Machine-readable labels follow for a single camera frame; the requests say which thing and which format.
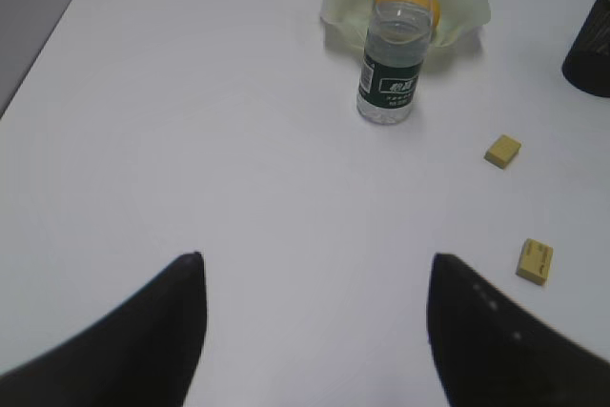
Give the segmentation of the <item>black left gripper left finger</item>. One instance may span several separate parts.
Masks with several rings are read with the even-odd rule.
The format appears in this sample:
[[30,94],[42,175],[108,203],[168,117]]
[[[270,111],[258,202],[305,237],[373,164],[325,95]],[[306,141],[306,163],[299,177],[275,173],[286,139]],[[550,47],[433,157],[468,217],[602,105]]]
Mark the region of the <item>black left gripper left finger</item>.
[[181,406],[207,331],[205,265],[182,254],[91,327],[1,376],[4,406]]

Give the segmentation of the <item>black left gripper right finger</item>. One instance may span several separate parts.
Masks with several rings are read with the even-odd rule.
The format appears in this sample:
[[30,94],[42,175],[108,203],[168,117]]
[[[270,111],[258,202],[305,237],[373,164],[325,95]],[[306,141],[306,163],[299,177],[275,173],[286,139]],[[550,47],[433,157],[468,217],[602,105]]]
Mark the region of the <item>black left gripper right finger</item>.
[[519,307],[454,254],[436,254],[427,331],[452,406],[606,406],[609,364]]

